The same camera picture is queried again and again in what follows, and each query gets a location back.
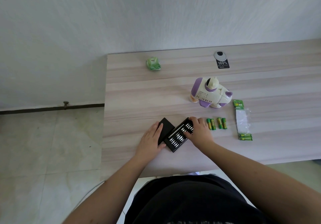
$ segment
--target black shirt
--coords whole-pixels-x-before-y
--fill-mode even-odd
[[[125,224],[275,223],[249,205],[218,176],[173,176],[150,181],[137,192]]]

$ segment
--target forearm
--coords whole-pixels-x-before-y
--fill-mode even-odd
[[[81,203],[63,224],[117,222],[147,162],[133,157]]]
[[[255,206],[280,223],[314,223],[321,219],[320,194],[306,185],[214,142],[204,144],[200,150]]]

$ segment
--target person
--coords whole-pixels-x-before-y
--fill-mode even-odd
[[[202,118],[190,117],[196,148],[209,157],[256,206],[249,205],[228,182],[214,175],[172,176],[150,181],[134,197],[127,223],[321,223],[321,194],[247,157],[215,143]],[[146,165],[166,145],[158,146],[158,122],[143,135],[136,153],[63,224],[117,223],[127,198]]]

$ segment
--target bit holder tray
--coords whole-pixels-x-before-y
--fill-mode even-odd
[[[193,129],[193,122],[187,118],[164,139],[164,143],[175,152],[187,140],[183,132],[193,133]]]

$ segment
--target black case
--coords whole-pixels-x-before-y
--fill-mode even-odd
[[[158,144],[162,143],[164,139],[169,136],[170,132],[175,129],[174,125],[171,124],[166,118],[163,118],[158,125],[161,123],[163,123],[163,128],[158,138]]]
[[[171,131],[162,141],[165,142],[172,152],[175,152],[175,150],[177,150],[187,140],[183,132],[187,131],[189,133],[193,133],[193,129],[193,122],[187,118],[178,127]]]

